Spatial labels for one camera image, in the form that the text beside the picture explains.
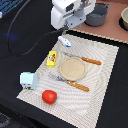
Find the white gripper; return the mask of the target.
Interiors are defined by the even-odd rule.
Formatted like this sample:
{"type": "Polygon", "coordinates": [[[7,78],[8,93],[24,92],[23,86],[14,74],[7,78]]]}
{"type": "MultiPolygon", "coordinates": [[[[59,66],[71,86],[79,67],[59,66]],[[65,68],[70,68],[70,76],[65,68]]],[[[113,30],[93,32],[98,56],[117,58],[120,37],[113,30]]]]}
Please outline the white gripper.
{"type": "Polygon", "coordinates": [[[96,0],[52,0],[51,25],[57,30],[81,25],[94,10],[95,3],[96,0]]]}

